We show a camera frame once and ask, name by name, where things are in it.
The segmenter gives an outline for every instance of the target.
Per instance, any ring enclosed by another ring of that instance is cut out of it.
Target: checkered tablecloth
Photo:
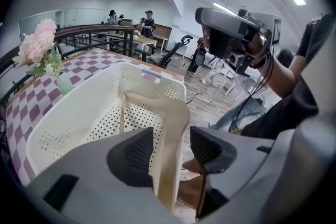
[[[183,77],[172,75],[163,69],[142,64],[140,61],[113,54],[106,50],[94,49],[84,52],[64,63],[64,72],[74,87],[94,76],[99,71],[117,62],[129,62],[144,70],[157,73],[157,78],[164,76],[183,81]],[[54,79],[41,76],[27,88],[23,88],[11,99],[6,110],[7,139],[16,173],[23,185],[29,184],[35,174],[26,157],[26,142],[33,128],[42,117],[62,98]]]

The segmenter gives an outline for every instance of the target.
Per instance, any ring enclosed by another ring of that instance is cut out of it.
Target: basket handle
[[[141,77],[151,83],[160,83],[161,81],[161,75],[158,73],[155,73],[153,71],[142,69],[141,71]]]

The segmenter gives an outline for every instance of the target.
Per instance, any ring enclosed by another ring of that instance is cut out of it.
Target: green vase
[[[69,91],[71,91],[74,88],[70,79],[64,72],[57,77],[56,82],[58,90],[63,95],[66,95]]]

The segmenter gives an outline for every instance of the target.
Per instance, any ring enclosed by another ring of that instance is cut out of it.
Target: white plastic basket
[[[183,83],[129,63],[117,63],[99,72],[54,105],[30,134],[26,151],[35,175],[79,145],[119,134],[123,92],[151,99],[186,99]],[[152,126],[154,147],[160,145],[165,119],[148,104],[132,100],[126,103],[124,131]]]

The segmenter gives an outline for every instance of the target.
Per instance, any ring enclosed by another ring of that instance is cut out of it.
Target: table
[[[165,45],[167,46],[167,44],[168,44],[168,38],[162,37],[162,36],[159,36],[159,35],[154,35],[154,37],[162,40],[162,45],[161,45],[161,51],[162,51],[163,48],[165,47]]]
[[[124,35],[112,34],[112,36],[120,38],[120,39],[124,39]],[[134,38],[134,36],[133,36],[133,43],[141,45],[141,50],[144,50],[145,45],[154,45],[154,46],[156,46],[156,43],[158,42],[157,40],[154,40],[154,39],[150,39],[150,38],[146,38],[146,37],[141,37],[141,36],[138,36],[138,38]]]
[[[96,73],[118,62],[128,62],[143,69],[151,70],[159,76],[184,81],[183,76],[171,71],[102,49],[85,51],[65,60],[63,70],[67,73],[73,86],[77,87]],[[7,104],[6,135],[9,151],[15,171],[24,186],[35,177],[26,158],[27,139],[42,117],[61,98],[62,95],[54,80],[44,75],[27,83]]]

